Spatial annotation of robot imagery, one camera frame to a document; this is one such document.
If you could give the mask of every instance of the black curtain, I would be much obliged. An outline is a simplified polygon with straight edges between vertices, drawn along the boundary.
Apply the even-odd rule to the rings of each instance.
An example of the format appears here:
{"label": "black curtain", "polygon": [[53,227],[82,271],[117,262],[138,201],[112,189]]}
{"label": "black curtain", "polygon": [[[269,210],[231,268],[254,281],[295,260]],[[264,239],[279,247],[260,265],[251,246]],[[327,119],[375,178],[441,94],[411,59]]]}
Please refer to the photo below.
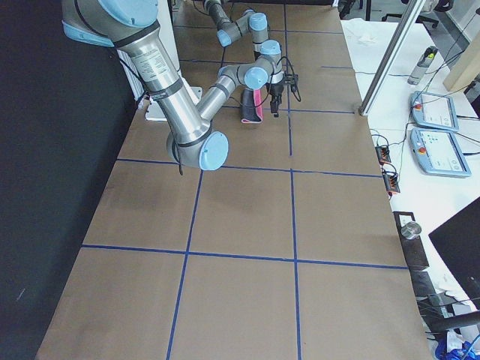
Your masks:
{"label": "black curtain", "polygon": [[0,359],[33,359],[134,115],[58,0],[0,3]]}

